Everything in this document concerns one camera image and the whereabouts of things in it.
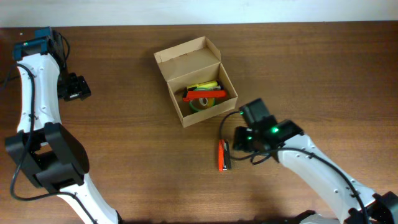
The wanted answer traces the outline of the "green tape roll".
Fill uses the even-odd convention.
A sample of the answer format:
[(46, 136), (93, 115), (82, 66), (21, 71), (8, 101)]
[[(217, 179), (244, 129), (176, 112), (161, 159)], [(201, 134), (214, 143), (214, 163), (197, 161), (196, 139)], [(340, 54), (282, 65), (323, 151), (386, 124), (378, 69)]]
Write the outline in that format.
[(197, 99), (194, 99), (194, 100), (191, 100), (191, 101), (189, 102), (189, 106), (190, 106), (191, 110), (192, 110), (194, 113), (199, 112), (199, 111), (202, 111), (202, 110), (199, 110), (199, 109), (197, 109), (197, 108), (195, 107), (195, 102), (196, 102), (196, 100), (197, 100)]

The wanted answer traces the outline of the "orange black stapler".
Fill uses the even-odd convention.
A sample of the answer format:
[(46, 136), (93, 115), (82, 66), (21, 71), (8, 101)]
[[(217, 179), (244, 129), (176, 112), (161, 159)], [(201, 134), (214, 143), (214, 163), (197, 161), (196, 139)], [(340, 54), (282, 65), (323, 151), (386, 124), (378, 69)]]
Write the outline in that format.
[(218, 169), (219, 171), (232, 169), (229, 144), (224, 139), (218, 142)]

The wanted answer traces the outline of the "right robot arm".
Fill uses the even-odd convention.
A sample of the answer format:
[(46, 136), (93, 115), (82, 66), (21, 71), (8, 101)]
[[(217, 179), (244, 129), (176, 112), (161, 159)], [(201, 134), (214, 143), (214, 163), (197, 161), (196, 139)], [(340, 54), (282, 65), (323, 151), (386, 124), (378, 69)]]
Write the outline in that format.
[(237, 127), (233, 147), (252, 156), (273, 157), (304, 180), (336, 218), (315, 213), (302, 223), (397, 223), (397, 195), (377, 194), (347, 174), (291, 120), (278, 122), (258, 98), (239, 109), (246, 126)]

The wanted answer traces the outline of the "small yellow tape roll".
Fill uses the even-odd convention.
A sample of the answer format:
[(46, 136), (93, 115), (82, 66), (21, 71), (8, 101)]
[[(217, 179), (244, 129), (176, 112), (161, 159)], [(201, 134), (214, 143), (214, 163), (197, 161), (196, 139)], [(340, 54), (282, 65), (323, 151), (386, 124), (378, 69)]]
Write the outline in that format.
[(215, 105), (216, 101), (214, 98), (199, 98), (195, 102), (195, 107), (199, 110), (205, 110)]

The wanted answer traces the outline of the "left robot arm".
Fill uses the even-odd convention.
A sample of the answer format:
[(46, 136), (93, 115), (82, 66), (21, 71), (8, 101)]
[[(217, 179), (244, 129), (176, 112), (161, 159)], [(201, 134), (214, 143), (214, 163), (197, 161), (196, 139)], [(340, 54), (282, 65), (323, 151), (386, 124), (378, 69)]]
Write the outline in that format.
[(60, 99), (84, 100), (91, 95), (84, 77), (68, 72), (69, 53), (68, 41), (51, 27), (36, 30), (33, 39), (13, 47), (22, 109), (16, 135), (5, 140), (16, 163), (10, 195), (23, 202), (57, 196), (84, 223), (122, 223), (89, 175), (85, 148), (60, 118)]

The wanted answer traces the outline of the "brown cardboard box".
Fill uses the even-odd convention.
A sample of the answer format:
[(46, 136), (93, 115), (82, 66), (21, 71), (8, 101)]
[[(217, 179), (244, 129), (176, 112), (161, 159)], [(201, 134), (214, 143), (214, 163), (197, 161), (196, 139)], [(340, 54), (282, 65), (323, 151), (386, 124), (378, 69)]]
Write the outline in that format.
[[(221, 62), (221, 52), (207, 37), (161, 50), (154, 57), (184, 128), (235, 108), (238, 94)], [(189, 103), (182, 100), (186, 87), (212, 80), (227, 96), (216, 99), (213, 107), (194, 113)]]

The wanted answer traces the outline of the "yellow highlighter pen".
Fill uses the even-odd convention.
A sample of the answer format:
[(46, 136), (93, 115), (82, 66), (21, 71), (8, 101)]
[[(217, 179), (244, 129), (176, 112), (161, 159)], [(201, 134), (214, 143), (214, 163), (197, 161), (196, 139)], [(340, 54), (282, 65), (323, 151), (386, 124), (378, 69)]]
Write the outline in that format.
[(208, 82), (204, 82), (204, 83), (193, 84), (193, 85), (187, 86), (186, 89), (194, 90), (196, 88), (210, 88), (210, 87), (214, 87), (214, 86), (218, 86), (218, 82), (216, 80), (212, 80), (212, 81), (208, 81)]

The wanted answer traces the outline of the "orange utility knife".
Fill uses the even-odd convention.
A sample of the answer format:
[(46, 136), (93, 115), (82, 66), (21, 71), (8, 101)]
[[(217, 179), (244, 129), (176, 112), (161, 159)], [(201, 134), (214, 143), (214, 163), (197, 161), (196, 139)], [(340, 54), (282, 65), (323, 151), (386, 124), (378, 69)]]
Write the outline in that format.
[(225, 90), (198, 90), (187, 91), (187, 93), (183, 95), (182, 100), (184, 102), (189, 102), (200, 98), (224, 98), (226, 96), (227, 92)]

